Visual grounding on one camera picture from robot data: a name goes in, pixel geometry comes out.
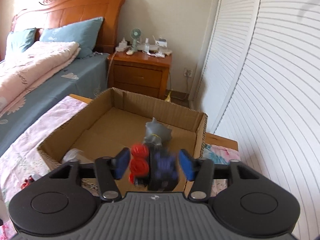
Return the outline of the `large blue pillow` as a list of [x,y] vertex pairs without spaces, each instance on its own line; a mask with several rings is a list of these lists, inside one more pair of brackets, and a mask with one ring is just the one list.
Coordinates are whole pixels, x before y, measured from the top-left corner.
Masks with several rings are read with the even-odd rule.
[[40,36],[42,42],[77,42],[81,48],[77,58],[93,54],[103,17],[76,22],[59,28],[44,29]]

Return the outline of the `pink floral table cloth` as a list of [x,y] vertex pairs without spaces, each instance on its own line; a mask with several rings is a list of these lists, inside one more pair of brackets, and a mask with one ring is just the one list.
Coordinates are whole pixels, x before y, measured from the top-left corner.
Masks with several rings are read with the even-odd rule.
[[[37,147],[90,101],[80,96],[66,96],[38,118],[1,156],[1,239],[11,239],[16,234],[7,208],[12,197],[21,191],[24,180],[31,175],[43,176],[49,172]],[[228,164],[232,159],[240,160],[236,141],[207,133],[205,142],[203,156],[215,163]]]

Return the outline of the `small blue pillow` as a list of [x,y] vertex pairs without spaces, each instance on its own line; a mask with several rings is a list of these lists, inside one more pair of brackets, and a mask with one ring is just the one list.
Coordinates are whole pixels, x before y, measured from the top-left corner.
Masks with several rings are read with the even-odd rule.
[[36,31],[36,28],[11,31],[7,36],[5,55],[26,51],[33,45]]

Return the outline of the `small green desk fan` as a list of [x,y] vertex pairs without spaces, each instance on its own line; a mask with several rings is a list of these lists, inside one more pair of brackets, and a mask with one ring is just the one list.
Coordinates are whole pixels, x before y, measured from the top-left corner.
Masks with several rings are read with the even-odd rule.
[[138,51],[138,43],[141,35],[142,31],[140,29],[135,28],[131,30],[130,37],[132,38],[132,44],[130,49],[126,52],[127,55],[133,55]]

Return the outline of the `grey rubber animal toy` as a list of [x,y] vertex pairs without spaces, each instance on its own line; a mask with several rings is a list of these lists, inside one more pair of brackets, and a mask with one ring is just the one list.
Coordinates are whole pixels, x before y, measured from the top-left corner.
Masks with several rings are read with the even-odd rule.
[[163,124],[153,118],[145,124],[145,135],[143,144],[167,147],[172,139],[172,129],[167,128]]

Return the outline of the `clear plastic cup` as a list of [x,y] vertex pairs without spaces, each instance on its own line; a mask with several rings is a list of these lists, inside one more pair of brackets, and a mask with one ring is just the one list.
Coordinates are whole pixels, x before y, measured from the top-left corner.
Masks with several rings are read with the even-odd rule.
[[64,164],[68,161],[71,161],[73,159],[76,159],[76,160],[80,160],[81,158],[81,154],[82,154],[82,151],[77,149],[77,148],[73,148],[71,150],[69,150],[62,158],[61,160],[61,163]]

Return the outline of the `wooden nightstand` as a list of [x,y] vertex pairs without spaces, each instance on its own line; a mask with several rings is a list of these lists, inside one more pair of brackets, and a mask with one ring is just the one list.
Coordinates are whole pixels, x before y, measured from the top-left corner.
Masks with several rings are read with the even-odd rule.
[[108,87],[164,99],[172,56],[150,56],[141,51],[133,55],[116,52],[108,57]]

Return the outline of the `orange wooden headboard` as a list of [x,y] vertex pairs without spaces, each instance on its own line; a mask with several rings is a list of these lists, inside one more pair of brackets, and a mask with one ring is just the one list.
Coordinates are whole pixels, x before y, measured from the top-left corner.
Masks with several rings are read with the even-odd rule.
[[118,22],[125,0],[41,0],[12,18],[11,31],[37,28],[38,40],[44,29],[103,17],[95,50],[113,53],[117,45]]

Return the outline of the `white louvered closet doors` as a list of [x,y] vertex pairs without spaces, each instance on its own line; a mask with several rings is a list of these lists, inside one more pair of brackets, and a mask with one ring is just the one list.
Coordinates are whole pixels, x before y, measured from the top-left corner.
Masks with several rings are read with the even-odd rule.
[[319,0],[220,0],[196,105],[242,161],[319,207]]

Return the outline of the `brown cardboard box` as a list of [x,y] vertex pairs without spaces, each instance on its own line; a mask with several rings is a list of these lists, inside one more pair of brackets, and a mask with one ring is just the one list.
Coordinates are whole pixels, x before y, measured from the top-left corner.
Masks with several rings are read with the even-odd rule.
[[79,149],[95,160],[116,156],[123,148],[144,140],[146,123],[156,119],[172,130],[166,147],[173,155],[185,149],[194,158],[203,152],[207,115],[161,99],[110,88],[58,127],[37,148],[50,170],[65,154]]

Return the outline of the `clear spray bottle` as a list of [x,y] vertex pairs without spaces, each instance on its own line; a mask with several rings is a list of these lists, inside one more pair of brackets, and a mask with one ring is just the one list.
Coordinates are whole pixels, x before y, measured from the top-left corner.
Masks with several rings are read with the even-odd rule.
[[148,53],[149,50],[150,50],[149,39],[146,38],[146,39],[145,39],[145,43],[144,43],[144,52],[145,52],[145,53]]

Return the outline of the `pink folded quilt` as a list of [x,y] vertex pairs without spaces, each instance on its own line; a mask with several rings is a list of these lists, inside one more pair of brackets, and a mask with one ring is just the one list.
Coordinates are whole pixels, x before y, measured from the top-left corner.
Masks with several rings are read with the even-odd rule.
[[35,42],[25,52],[1,63],[1,115],[15,112],[24,97],[71,64],[80,53],[78,42]]

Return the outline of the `white wall socket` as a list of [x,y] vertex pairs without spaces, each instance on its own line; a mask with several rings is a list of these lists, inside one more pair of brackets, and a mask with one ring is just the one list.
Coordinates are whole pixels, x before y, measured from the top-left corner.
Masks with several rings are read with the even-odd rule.
[[187,78],[191,78],[192,75],[193,75],[193,70],[192,70],[192,69],[185,68],[183,75],[184,75],[185,77],[187,77]]

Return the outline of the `blue bed sheet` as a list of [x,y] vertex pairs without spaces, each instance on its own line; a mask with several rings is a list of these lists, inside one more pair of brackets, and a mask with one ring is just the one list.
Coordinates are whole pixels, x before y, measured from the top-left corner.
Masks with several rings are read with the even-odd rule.
[[22,106],[1,117],[1,154],[40,116],[75,94],[93,99],[107,88],[108,54],[75,59],[22,99]]

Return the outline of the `dark blue toy train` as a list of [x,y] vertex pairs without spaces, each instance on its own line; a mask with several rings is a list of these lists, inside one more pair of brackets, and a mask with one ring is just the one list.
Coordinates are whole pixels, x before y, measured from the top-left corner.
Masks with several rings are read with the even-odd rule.
[[173,191],[179,182],[176,157],[162,146],[133,145],[129,169],[130,183],[149,191]]

